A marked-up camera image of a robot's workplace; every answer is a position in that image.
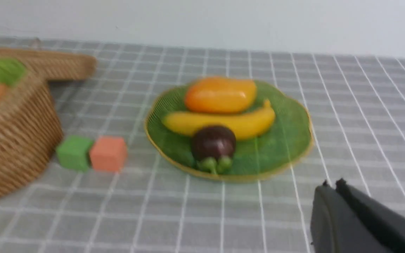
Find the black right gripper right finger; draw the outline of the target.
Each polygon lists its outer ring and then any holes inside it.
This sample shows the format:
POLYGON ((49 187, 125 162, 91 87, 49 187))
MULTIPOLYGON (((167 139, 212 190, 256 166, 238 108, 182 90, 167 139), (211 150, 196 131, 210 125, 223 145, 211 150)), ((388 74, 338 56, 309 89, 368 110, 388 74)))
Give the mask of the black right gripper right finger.
POLYGON ((349 186, 342 178, 335 184, 335 191, 381 245, 393 253, 405 253, 405 217, 349 186))

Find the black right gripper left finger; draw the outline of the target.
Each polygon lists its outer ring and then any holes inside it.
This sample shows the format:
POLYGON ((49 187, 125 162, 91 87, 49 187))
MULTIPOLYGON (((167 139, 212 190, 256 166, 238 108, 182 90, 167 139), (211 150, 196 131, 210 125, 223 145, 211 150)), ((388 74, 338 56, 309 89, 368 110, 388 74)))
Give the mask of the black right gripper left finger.
POLYGON ((366 228, 328 181, 316 186, 310 220, 316 253, 392 253, 366 228))

